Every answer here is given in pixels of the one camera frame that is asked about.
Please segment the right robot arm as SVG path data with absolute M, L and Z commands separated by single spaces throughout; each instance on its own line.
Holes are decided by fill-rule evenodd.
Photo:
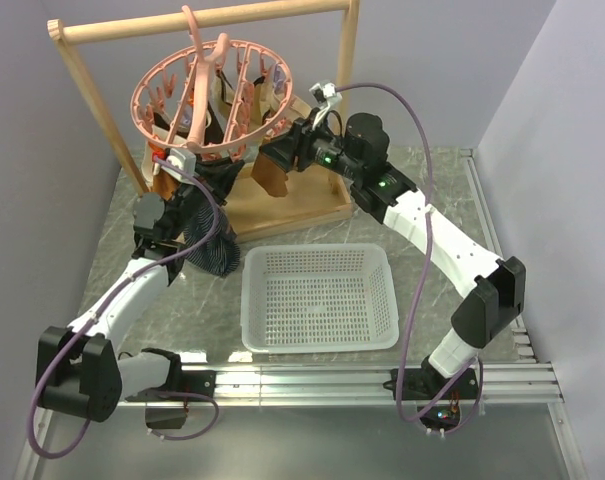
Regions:
M 414 378 L 415 390 L 396 378 L 397 400 L 447 398 L 471 360 L 521 315 L 526 268 L 516 257 L 502 259 L 467 236 L 441 214 L 417 185 L 388 160 L 390 138 L 380 117 L 352 115 L 338 135 L 327 121 L 298 118 L 291 128 L 259 148 L 284 172 L 317 165 L 350 180 L 361 211 L 400 234 L 453 284 L 462 302 L 451 328 Z

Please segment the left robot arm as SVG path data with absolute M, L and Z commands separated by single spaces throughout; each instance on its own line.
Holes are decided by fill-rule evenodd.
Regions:
M 214 236 L 222 201 L 195 174 L 169 199 L 149 192 L 134 209 L 135 249 L 124 272 L 87 311 L 65 327 L 49 327 L 37 347 L 30 407 L 103 422 L 118 402 L 149 390 L 171 402 L 184 388 L 178 354 L 150 348 L 120 360 L 133 324 L 177 279 L 187 255 Z

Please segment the navy striped underwear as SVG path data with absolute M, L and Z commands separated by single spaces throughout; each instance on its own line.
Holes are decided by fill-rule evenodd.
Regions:
M 197 208 L 183 231 L 185 245 L 189 250 L 185 260 L 217 277 L 227 277 L 237 269 L 240 262 L 237 235 L 221 205 L 226 201 L 244 165 L 243 160 L 233 162 L 225 158 L 196 168 L 195 178 L 216 199 L 218 221 L 208 240 L 202 242 L 201 239 L 213 225 L 214 211 L 210 202 L 199 194 Z

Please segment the pink round clip hanger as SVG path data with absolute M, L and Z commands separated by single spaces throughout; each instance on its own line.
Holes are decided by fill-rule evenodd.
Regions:
M 143 75 L 130 101 L 131 120 L 146 140 L 152 137 L 152 125 L 167 130 L 166 149 L 188 149 L 206 163 L 224 157 L 239 161 L 250 144 L 266 140 L 266 133 L 283 118 L 294 95 L 291 70 L 280 55 L 255 42 L 234 40 L 226 33 L 204 42 L 194 12 L 183 6 L 182 15 L 191 45 Z M 213 106 L 218 71 L 235 91 L 226 125 Z M 268 74 L 283 98 L 270 119 L 250 132 L 254 81 Z

